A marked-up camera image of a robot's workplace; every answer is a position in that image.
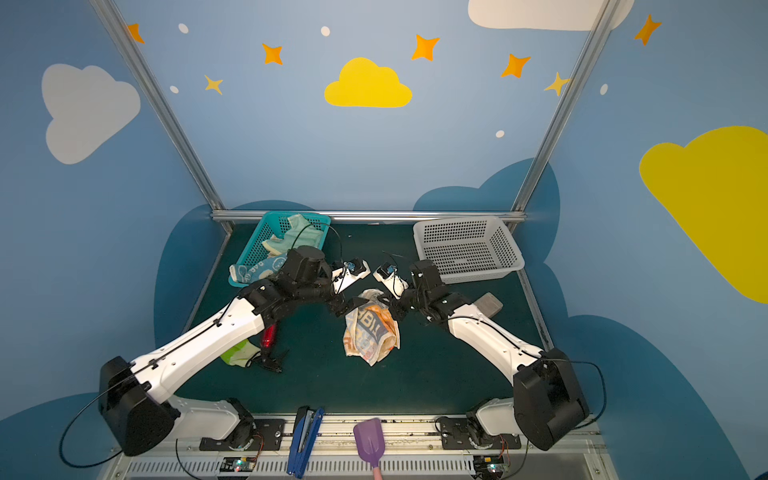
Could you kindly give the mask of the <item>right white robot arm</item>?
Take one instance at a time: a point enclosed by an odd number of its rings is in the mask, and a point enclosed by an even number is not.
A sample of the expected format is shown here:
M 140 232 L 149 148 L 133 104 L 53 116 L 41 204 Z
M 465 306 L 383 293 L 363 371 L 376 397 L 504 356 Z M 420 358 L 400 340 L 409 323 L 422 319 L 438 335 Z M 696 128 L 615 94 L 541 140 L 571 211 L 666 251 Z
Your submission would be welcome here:
M 471 346 L 512 386 L 509 398 L 489 399 L 467 413 L 468 435 L 478 448 L 494 438 L 520 434 L 547 451 L 590 415 L 571 359 L 557 348 L 545 351 L 497 324 L 464 295 L 451 290 L 429 260 L 410 266 L 411 280 L 392 267 L 379 280 L 389 291 L 397 319 L 410 310 Z

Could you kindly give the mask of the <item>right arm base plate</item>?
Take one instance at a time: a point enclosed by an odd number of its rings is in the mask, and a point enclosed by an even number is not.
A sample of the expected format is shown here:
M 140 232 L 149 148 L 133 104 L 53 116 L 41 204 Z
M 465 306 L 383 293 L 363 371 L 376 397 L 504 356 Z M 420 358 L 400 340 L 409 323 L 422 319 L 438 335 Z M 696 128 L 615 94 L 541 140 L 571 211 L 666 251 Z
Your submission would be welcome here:
M 435 422 L 444 450 L 519 450 L 522 442 L 518 435 L 491 436 L 480 424 L 466 417 L 438 417 Z

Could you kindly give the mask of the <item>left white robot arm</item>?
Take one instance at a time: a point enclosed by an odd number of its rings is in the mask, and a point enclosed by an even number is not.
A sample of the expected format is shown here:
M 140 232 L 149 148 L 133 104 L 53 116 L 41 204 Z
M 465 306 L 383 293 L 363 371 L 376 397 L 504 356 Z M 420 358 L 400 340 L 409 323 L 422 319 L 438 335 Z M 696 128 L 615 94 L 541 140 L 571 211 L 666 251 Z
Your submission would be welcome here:
M 275 274 L 241 289 L 219 312 L 156 350 L 127 361 L 120 356 L 100 371 L 98 410 L 127 456 L 144 454 L 167 439 L 210 438 L 248 443 L 252 419 L 233 399 L 182 399 L 176 391 L 197 372 L 243 340 L 323 303 L 336 316 L 354 304 L 343 292 L 371 269 L 354 259 L 332 269 L 310 246 L 292 249 Z

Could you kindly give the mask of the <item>orange striped rabbit towel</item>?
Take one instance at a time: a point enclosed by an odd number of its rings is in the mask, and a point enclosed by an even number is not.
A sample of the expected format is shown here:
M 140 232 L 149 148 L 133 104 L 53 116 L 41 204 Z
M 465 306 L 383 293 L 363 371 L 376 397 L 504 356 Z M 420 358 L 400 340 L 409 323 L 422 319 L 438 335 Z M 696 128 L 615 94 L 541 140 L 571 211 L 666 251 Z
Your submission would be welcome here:
M 398 322 L 383 298 L 384 292 L 381 290 L 364 290 L 356 297 L 356 300 L 363 300 L 364 303 L 345 315 L 345 354 L 360 357 L 369 366 L 374 366 L 392 350 L 401 347 Z

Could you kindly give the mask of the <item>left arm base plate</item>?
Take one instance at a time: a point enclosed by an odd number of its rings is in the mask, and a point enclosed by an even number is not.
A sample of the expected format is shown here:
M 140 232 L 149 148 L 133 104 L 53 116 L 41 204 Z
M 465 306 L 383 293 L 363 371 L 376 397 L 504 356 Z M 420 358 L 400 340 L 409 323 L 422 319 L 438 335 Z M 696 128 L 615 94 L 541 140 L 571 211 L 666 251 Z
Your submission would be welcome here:
M 224 439 L 204 437 L 200 451 L 278 451 L 282 444 L 286 422 L 275 418 L 241 421 Z

